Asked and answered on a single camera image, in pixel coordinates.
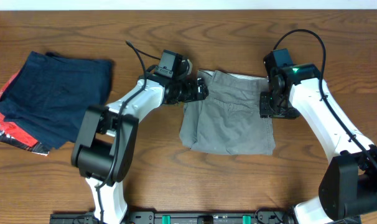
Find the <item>black printed garment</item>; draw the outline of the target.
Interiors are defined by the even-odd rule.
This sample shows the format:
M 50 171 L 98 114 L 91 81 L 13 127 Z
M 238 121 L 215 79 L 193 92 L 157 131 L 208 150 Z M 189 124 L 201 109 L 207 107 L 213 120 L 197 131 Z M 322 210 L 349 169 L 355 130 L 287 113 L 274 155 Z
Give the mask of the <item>black printed garment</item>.
M 9 134 L 6 134 L 5 131 L 0 130 L 0 142 L 6 143 L 8 145 L 23 149 L 25 151 L 32 152 L 34 154 L 40 154 L 42 156 L 48 156 L 50 149 L 47 149 L 40 142 L 35 143 L 33 146 L 28 146 L 16 138 L 12 137 Z

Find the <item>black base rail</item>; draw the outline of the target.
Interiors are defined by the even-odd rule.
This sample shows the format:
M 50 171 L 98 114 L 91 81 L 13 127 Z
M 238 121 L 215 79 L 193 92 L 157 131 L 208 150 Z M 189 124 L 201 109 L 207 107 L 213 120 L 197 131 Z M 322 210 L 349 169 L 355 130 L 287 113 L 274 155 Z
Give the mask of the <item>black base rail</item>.
M 282 224 L 296 223 L 291 213 L 258 210 L 255 213 L 159 213 L 159 212 L 131 212 L 121 224 Z M 95 224 L 100 220 L 93 212 L 54 213 L 50 216 L 50 224 Z M 339 224 L 361 224 L 360 216 L 346 218 L 340 221 L 328 222 Z

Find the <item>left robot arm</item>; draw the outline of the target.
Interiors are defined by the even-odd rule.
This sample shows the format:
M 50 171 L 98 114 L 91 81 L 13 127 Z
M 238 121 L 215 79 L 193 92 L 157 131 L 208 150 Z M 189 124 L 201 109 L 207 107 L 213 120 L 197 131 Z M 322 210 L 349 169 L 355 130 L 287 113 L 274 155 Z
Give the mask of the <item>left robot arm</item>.
M 165 50 L 159 63 L 145 68 L 136 86 L 118 101 L 92 105 L 85 111 L 71 163 L 93 194 L 95 211 L 78 216 L 93 223 L 121 223 L 128 205 L 123 180 L 133 161 L 139 123 L 161 105 L 204 100 L 202 78 L 191 78 L 192 63 Z

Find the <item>folded red garment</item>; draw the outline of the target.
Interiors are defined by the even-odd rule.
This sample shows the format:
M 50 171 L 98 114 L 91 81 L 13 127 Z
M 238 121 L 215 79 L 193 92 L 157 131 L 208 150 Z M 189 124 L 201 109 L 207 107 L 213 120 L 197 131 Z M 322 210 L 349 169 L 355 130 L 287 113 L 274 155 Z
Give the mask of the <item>folded red garment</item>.
M 3 93 L 6 91 L 7 87 L 12 83 L 12 81 L 17 77 L 18 74 L 19 72 L 12 75 L 10 79 L 0 89 L 0 99 Z M 0 112 L 0 131 L 4 131 L 6 135 L 13 137 L 14 139 L 29 147 L 33 147 L 38 143 L 38 140 L 36 140 L 27 132 L 25 132 L 16 123 L 4 121 L 4 118 L 5 116 Z

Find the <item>folded navy blue garment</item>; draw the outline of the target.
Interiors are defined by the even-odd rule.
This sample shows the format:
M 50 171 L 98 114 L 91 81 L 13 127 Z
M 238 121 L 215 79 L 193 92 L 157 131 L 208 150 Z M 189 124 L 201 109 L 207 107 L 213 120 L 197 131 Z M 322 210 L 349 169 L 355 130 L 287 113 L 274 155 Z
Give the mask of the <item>folded navy blue garment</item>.
M 48 149 L 75 142 L 86 109 L 106 103 L 112 62 L 31 52 L 0 99 L 14 122 Z

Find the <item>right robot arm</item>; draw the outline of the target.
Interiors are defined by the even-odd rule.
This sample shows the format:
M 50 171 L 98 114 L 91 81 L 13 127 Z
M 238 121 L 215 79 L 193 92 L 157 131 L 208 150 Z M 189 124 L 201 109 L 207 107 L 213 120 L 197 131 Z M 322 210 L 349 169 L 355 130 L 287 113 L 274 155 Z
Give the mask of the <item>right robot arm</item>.
M 377 212 L 377 146 L 348 119 L 312 63 L 296 65 L 287 49 L 263 58 L 269 88 L 261 118 L 302 116 L 322 146 L 328 168 L 314 198 L 293 206 L 285 223 L 360 223 Z

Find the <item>grey shorts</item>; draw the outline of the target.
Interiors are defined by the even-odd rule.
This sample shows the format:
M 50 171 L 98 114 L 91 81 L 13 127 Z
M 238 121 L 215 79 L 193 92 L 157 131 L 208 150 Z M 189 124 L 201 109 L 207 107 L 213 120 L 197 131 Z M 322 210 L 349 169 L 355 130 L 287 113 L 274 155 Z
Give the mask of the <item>grey shorts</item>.
M 208 154 L 271 155 L 276 147 L 270 118 L 261 118 L 260 95 L 268 90 L 261 77 L 199 70 L 209 95 L 184 104 L 179 137 L 183 146 Z

